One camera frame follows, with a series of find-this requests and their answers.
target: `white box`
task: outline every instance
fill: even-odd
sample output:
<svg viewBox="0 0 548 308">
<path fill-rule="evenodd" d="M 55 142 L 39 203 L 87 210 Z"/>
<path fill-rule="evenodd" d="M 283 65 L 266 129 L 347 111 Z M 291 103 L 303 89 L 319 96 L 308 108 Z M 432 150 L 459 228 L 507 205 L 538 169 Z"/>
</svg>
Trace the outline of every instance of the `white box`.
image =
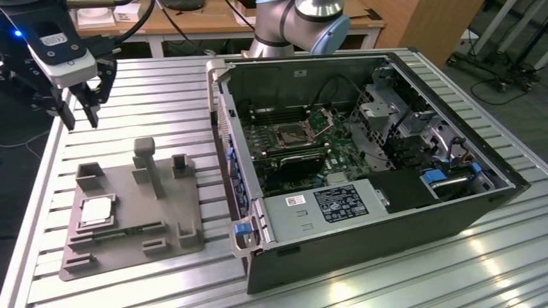
<svg viewBox="0 0 548 308">
<path fill-rule="evenodd" d="M 463 36 L 460 37 L 459 45 L 455 48 L 455 51 L 463 53 L 464 55 L 468 54 L 468 52 L 472 49 L 474 44 L 476 44 L 476 41 L 480 37 L 478 36 L 476 33 L 474 33 L 471 30 L 464 30 Z"/>
<path fill-rule="evenodd" d="M 78 10 L 78 28 L 114 27 L 112 11 L 108 8 L 83 8 Z"/>
<path fill-rule="evenodd" d="M 138 22 L 144 13 L 143 7 L 139 3 L 118 6 L 114 9 L 114 18 L 122 22 Z"/>
</svg>

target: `sticker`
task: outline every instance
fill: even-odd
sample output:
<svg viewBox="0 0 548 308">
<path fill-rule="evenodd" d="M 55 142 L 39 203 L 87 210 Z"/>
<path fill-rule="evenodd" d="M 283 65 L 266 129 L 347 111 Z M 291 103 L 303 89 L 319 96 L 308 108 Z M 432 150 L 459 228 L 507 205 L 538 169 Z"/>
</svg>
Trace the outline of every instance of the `sticker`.
<svg viewBox="0 0 548 308">
<path fill-rule="evenodd" d="M 315 197 L 328 223 L 370 214 L 354 185 L 318 191 Z"/>
<path fill-rule="evenodd" d="M 294 72 L 294 77 L 306 77 L 306 76 L 307 76 L 307 70 Z"/>
<path fill-rule="evenodd" d="M 288 203 L 288 207 L 292 207 L 294 205 L 298 205 L 298 204 L 307 203 L 306 197 L 303 195 L 286 198 L 286 202 Z"/>
<path fill-rule="evenodd" d="M 119 30 L 119 32 L 120 32 L 122 34 L 124 34 L 126 32 L 128 32 L 128 30 Z M 147 33 L 147 31 L 146 31 L 146 30 L 138 30 L 136 33 Z"/>
<path fill-rule="evenodd" d="M 68 41 L 66 33 L 56 33 L 47 37 L 40 37 L 40 40 L 46 46 L 55 46 Z"/>
</svg>

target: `metal table surface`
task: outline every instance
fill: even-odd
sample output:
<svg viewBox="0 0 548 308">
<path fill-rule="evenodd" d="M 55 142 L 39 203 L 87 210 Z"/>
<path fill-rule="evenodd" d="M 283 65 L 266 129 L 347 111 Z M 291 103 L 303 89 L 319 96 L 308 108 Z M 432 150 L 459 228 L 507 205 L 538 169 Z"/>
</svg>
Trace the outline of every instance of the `metal table surface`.
<svg viewBox="0 0 548 308">
<path fill-rule="evenodd" d="M 548 173 L 523 143 L 426 58 L 392 49 L 532 183 L 458 236 L 258 295 L 228 245 L 230 222 L 210 131 L 207 57 L 123 60 L 94 130 L 82 110 L 68 132 L 54 122 L 0 307 L 536 307 L 548 302 Z M 131 162 L 134 138 L 154 136 L 156 158 L 196 161 L 206 249 L 60 281 L 76 166 Z"/>
</svg>

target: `cable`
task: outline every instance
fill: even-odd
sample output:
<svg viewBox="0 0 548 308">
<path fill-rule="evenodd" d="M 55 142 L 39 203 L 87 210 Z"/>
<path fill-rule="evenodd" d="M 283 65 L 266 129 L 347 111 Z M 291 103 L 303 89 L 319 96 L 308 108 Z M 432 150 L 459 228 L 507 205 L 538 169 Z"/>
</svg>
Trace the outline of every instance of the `cable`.
<svg viewBox="0 0 548 308">
<path fill-rule="evenodd" d="M 19 148 L 20 146 L 26 146 L 27 150 L 36 156 L 36 158 L 39 160 L 42 160 L 40 155 L 36 154 L 36 152 L 31 149 L 31 147 L 28 146 L 28 144 L 35 141 L 36 139 L 39 139 L 43 135 L 47 135 L 50 133 L 50 131 L 47 130 L 46 132 L 39 133 L 36 136 L 31 137 L 26 142 L 18 143 L 18 144 L 10 144 L 10 145 L 4 145 L 0 144 L 0 148 L 4 149 L 14 149 L 14 148 Z"/>
<path fill-rule="evenodd" d="M 171 47 L 176 50 L 176 52 L 178 53 L 180 53 L 180 55 L 183 55 L 183 56 L 194 56 L 194 55 L 196 55 L 196 51 L 194 51 L 192 53 L 184 53 L 182 50 L 179 50 L 178 49 L 178 47 L 175 47 L 175 46 L 182 46 L 182 45 L 184 45 L 184 43 L 186 42 L 188 42 L 187 40 L 184 40 L 182 43 L 179 43 L 179 44 L 176 44 L 176 43 L 174 43 L 174 42 L 167 42 L 168 43 L 168 45 L 171 45 Z M 198 46 L 202 48 L 202 46 L 203 46 L 203 42 L 204 42 L 204 40 L 202 40 L 199 43 L 198 43 Z"/>
<path fill-rule="evenodd" d="M 538 31 L 535 32 L 535 35 L 530 38 L 528 43 L 526 44 L 526 46 L 523 47 L 520 54 L 516 58 L 516 63 L 514 63 L 512 65 L 512 69 L 515 69 L 516 71 L 519 71 L 519 66 L 522 64 L 522 62 L 526 61 L 534 47 L 536 46 L 536 44 L 539 43 L 539 40 L 542 39 L 544 33 L 543 31 L 547 31 L 547 25 L 548 25 L 548 16 L 543 21 L 543 26 L 538 29 Z"/>
<path fill-rule="evenodd" d="M 379 159 L 379 160 L 384 160 L 386 162 L 391 162 L 391 161 L 392 161 L 392 160 L 390 160 L 390 159 L 380 158 L 380 157 L 375 156 L 374 154 L 370 154 L 370 153 L 366 152 L 366 151 L 363 151 L 363 153 L 364 153 L 366 155 L 370 155 L 372 158 L 376 158 L 376 159 Z"/>
<path fill-rule="evenodd" d="M 394 125 L 391 131 L 395 132 L 398 130 L 398 127 L 400 127 L 403 121 L 406 120 L 406 118 L 408 117 L 410 113 L 411 113 L 411 107 L 407 108 L 406 112 L 403 113 L 403 116 L 400 117 L 400 119 L 396 122 L 396 125 Z"/>
<path fill-rule="evenodd" d="M 451 153 L 454 152 L 454 144 L 459 144 L 463 147 L 463 143 L 466 142 L 466 138 L 460 138 L 455 136 L 450 140 L 450 145 L 447 146 L 447 153 L 446 153 L 446 160 L 451 160 Z"/>
<path fill-rule="evenodd" d="M 515 99 L 519 99 L 520 97 L 526 96 L 526 95 L 530 93 L 530 92 L 526 92 L 526 93 L 518 95 L 515 98 L 508 99 L 508 100 L 504 101 L 503 103 L 492 103 L 491 101 L 486 101 L 486 100 L 474 92 L 474 88 L 475 88 L 476 86 L 479 86 L 482 83 L 487 83 L 487 82 L 491 82 L 491 81 L 495 81 L 495 80 L 496 80 L 496 78 L 488 79 L 488 80 L 484 80 L 484 81 L 480 81 L 480 82 L 475 83 L 475 84 L 472 85 L 472 87 L 471 87 L 471 93 L 472 93 L 472 95 L 474 95 L 482 102 L 484 102 L 486 104 L 492 105 L 492 106 L 502 106 L 502 105 L 506 105 L 506 104 L 511 103 Z"/>
<path fill-rule="evenodd" d="M 242 13 L 236 10 L 236 8 L 234 7 L 231 1 L 224 0 L 224 2 L 227 2 L 228 6 L 231 7 L 231 9 L 234 10 L 234 12 L 240 16 L 243 22 L 250 26 L 250 28 L 252 28 L 252 30 L 255 31 L 255 27 L 252 26 L 252 24 L 248 22 L 248 20 L 246 19 L 246 17 L 242 15 Z"/>
<path fill-rule="evenodd" d="M 500 80 L 499 74 L 498 74 L 496 72 L 494 72 L 491 69 L 479 66 L 476 63 L 474 63 L 472 61 L 468 61 L 466 58 L 459 59 L 459 60 L 462 60 L 462 61 L 464 61 L 466 63 L 468 63 L 468 64 L 470 64 L 471 66 L 474 66 L 475 68 L 482 69 L 482 70 L 484 70 L 486 72 L 491 73 L 491 75 L 494 75 L 494 77 L 495 77 L 498 80 Z"/>
<path fill-rule="evenodd" d="M 28 146 L 28 143 L 26 144 L 26 148 L 36 156 L 38 160 L 42 160 L 40 155 L 38 155 L 36 152 L 31 149 L 31 147 Z"/>
<path fill-rule="evenodd" d="M 202 51 L 204 55 L 215 56 L 216 53 L 211 50 L 203 49 L 199 45 L 195 44 L 194 41 L 190 40 L 187 34 L 183 32 L 183 30 L 179 28 L 178 24 L 174 22 L 174 19 L 171 19 L 170 14 L 166 12 L 164 6 L 160 4 L 159 0 L 156 0 L 158 5 L 160 7 L 162 13 L 164 13 L 166 18 L 168 19 L 171 25 L 174 26 L 175 30 L 178 30 L 179 34 L 184 37 L 184 39 L 188 41 L 188 43 L 196 48 L 196 50 Z"/>
<path fill-rule="evenodd" d="M 43 135 L 46 135 L 47 133 L 50 133 L 50 131 L 47 130 L 46 132 L 39 133 L 36 136 L 31 137 L 31 139 L 28 139 L 26 142 L 18 143 L 18 144 L 0 144 L 0 148 L 4 149 L 14 149 L 14 148 L 19 148 L 20 146 L 24 146 L 27 144 L 30 144 L 32 141 L 35 141 L 36 139 L 39 139 Z"/>
<path fill-rule="evenodd" d="M 146 24 L 148 17 L 151 17 L 152 14 L 152 10 L 155 9 L 155 0 L 150 0 L 151 3 L 148 4 L 147 7 L 147 11 L 143 14 L 142 18 L 139 19 L 139 21 L 134 24 L 134 27 L 130 28 L 130 30 L 120 35 L 119 37 L 116 37 L 114 39 L 114 44 L 118 46 L 120 45 L 140 29 L 140 27 L 143 27 L 143 25 Z"/>
<path fill-rule="evenodd" d="M 340 78 L 340 79 L 343 79 L 344 81 L 347 81 L 347 82 L 352 85 L 352 87 L 355 88 L 355 90 L 358 91 L 358 93 L 359 93 L 360 95 L 366 95 L 366 94 L 363 93 L 360 87 L 355 84 L 355 82 L 354 82 L 351 79 L 348 79 L 347 76 L 344 76 L 344 75 L 342 75 L 342 74 L 335 74 L 335 75 L 332 75 L 331 77 L 328 77 L 328 78 L 324 80 L 324 83 L 323 83 L 322 86 L 320 86 L 320 90 L 318 91 L 318 93 L 316 93 L 316 95 L 315 95 L 315 99 L 312 100 L 312 103 L 310 104 L 310 107 L 308 107 L 308 108 L 312 108 L 312 107 L 318 104 L 318 102 L 320 101 L 322 92 L 324 91 L 327 84 L 328 84 L 332 80 L 335 80 L 336 78 Z"/>
<path fill-rule="evenodd" d="M 538 2 L 538 0 L 532 0 L 528 7 L 526 8 L 526 10 L 523 11 L 523 13 L 526 14 L 531 8 L 531 6 L 535 4 L 535 2 Z M 503 37 L 500 38 L 499 42 L 496 42 L 496 46 L 499 47 L 500 43 L 503 42 L 503 40 L 507 39 L 507 36 L 510 34 L 510 31 L 514 29 L 514 27 L 516 26 L 516 24 L 520 22 L 520 19 L 515 21 L 515 23 L 508 27 L 508 29 L 506 30 Z"/>
<path fill-rule="evenodd" d="M 132 3 L 134 0 L 114 0 L 114 6 L 127 5 Z"/>
</svg>

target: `blue latch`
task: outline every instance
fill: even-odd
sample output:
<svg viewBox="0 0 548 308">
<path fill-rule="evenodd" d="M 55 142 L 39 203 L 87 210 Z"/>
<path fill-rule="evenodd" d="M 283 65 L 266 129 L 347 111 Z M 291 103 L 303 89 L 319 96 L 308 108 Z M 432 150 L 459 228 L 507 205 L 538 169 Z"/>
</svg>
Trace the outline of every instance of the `blue latch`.
<svg viewBox="0 0 548 308">
<path fill-rule="evenodd" d="M 435 169 L 426 172 L 427 184 L 432 184 L 443 180 L 447 180 L 447 176 L 442 170 Z"/>
<path fill-rule="evenodd" d="M 254 232 L 251 223 L 239 223 L 234 226 L 234 233 L 236 236 L 243 236 L 246 234 L 251 234 Z"/>
<path fill-rule="evenodd" d="M 471 168 L 472 168 L 472 172 L 474 172 L 475 175 L 482 172 L 482 167 L 476 162 L 472 163 Z"/>
</svg>

